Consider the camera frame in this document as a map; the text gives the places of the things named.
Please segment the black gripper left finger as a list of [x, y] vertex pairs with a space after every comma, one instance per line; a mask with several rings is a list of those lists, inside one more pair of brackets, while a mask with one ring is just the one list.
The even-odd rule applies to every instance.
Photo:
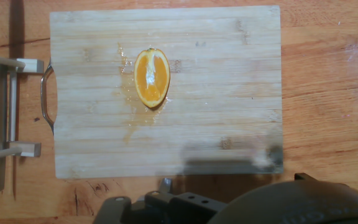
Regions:
[[136, 202], [129, 197], [112, 197], [104, 201], [94, 223], [208, 223], [226, 204], [193, 193], [174, 195], [172, 179], [164, 178], [158, 190]]

